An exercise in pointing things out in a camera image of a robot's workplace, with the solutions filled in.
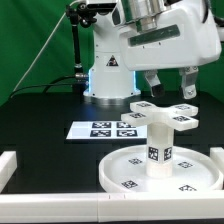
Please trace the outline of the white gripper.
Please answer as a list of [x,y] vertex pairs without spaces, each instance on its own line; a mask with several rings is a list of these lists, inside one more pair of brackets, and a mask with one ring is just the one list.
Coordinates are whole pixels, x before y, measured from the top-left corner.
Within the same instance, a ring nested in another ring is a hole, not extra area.
[[156,24],[144,33],[135,23],[118,28],[124,64],[129,70],[148,70],[144,77],[156,98],[165,91],[153,69],[180,68],[183,97],[192,99],[197,95],[197,66],[216,61],[221,54],[213,14],[205,3],[175,3],[156,16]]

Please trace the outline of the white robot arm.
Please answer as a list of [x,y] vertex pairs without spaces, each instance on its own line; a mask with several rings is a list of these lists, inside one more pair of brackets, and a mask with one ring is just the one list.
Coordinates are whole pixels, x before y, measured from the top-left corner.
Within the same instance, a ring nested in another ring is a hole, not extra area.
[[135,73],[142,71],[151,94],[164,87],[161,69],[177,68],[183,97],[196,96],[198,67],[219,59],[224,28],[210,0],[86,0],[96,13],[94,64],[84,96],[119,104],[136,96]]

